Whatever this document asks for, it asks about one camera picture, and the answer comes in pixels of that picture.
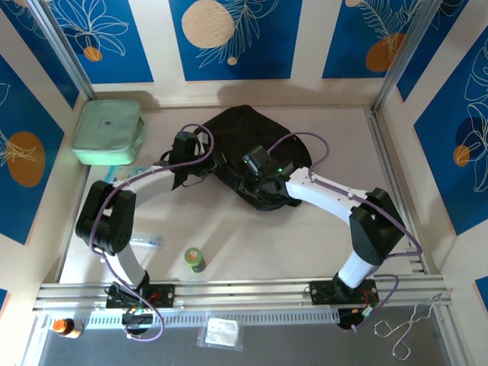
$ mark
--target white tabletop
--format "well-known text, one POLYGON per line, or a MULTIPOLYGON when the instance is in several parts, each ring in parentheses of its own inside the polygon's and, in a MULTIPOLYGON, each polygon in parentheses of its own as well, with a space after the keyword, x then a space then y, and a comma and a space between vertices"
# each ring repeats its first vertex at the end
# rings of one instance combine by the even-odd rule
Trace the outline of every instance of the white tabletop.
MULTIPOLYGON (((292 132, 310 131, 330 144, 329 158, 316 172, 343 185, 370 191, 390 187, 383 175, 364 111, 360 108, 256 108, 292 132)), ((218 108, 169 109, 146 112, 148 133, 134 165, 151 166, 168 149, 181 127, 204 123, 218 108)), ((305 136, 312 160, 324 152, 322 143, 305 136)), ((85 195, 108 167, 94 166, 85 195)), ((161 194, 136 210, 134 231, 164 236, 160 249, 134 248, 152 280, 252 280, 333 276, 352 251, 349 227, 339 218, 308 203, 258 212, 217 178, 161 194), (185 250, 198 247, 207 268, 195 274, 184 260, 185 250)), ((404 240, 396 251, 404 250, 404 240)), ((411 274, 409 260, 386 262, 378 273, 411 274)), ((61 283, 112 281, 98 257, 73 235, 61 283)))

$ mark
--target metal grate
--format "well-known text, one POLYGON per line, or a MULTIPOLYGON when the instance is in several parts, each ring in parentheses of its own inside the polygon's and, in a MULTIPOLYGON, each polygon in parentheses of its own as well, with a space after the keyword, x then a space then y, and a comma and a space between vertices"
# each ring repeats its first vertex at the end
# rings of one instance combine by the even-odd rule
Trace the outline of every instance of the metal grate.
MULTIPOLYGON (((211 313, 203 312, 180 312, 174 314, 163 314, 166 328, 183 328, 201 326, 207 316, 217 316, 223 319, 238 320, 244 326, 279 326, 279 325, 303 325, 303 324, 337 324, 339 323, 339 312, 337 309, 321 310, 271 310, 271 311, 216 311, 211 313)), ((47 326, 51 328, 54 320, 63 317, 50 317, 47 326)), ((86 329, 114 329, 120 328, 120 314, 93 313, 87 316, 72 316, 81 321, 86 329)), ((156 317, 155 324, 160 324, 156 317)))

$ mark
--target gray floor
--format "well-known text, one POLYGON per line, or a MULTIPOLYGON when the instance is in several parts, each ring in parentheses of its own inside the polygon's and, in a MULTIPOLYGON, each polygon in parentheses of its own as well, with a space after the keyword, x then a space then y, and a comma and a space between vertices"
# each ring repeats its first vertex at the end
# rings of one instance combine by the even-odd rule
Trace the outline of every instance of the gray floor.
POLYGON ((406 337, 412 349, 407 361, 391 355, 400 333, 380 339, 374 324, 385 319, 396 326, 409 319, 412 308, 386 308, 357 334, 336 325, 247 326, 243 352, 196 346, 198 328, 167 328, 155 342, 127 339, 122 330, 85 330, 79 339, 62 339, 49 332, 40 364, 89 365, 202 365, 202 366, 325 366, 325 365, 446 365, 433 319, 413 326, 406 337))

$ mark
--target beige circle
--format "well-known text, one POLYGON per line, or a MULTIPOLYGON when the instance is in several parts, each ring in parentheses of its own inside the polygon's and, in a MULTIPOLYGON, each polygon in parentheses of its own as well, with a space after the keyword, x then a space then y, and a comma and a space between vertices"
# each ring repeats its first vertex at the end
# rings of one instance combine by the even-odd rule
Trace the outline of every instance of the beige circle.
POLYGON ((24 8, 26 8, 27 6, 29 6, 29 4, 27 3, 27 0, 12 0, 15 4, 17 5, 20 5, 24 8))
POLYGON ((215 48, 225 44, 234 34, 230 13, 214 0, 198 0, 183 14, 183 33, 199 48, 215 48))
POLYGON ((352 8, 361 4, 362 0, 345 0, 345 4, 352 8))

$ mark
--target small green can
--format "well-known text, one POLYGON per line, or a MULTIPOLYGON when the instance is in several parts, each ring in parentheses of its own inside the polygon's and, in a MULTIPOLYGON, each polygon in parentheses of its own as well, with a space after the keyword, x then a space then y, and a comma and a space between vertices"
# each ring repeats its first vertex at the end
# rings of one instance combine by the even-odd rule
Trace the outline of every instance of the small green can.
POLYGON ((202 272, 206 265, 204 255, 199 248, 190 248, 185 252, 185 261, 190 265, 193 272, 202 272))

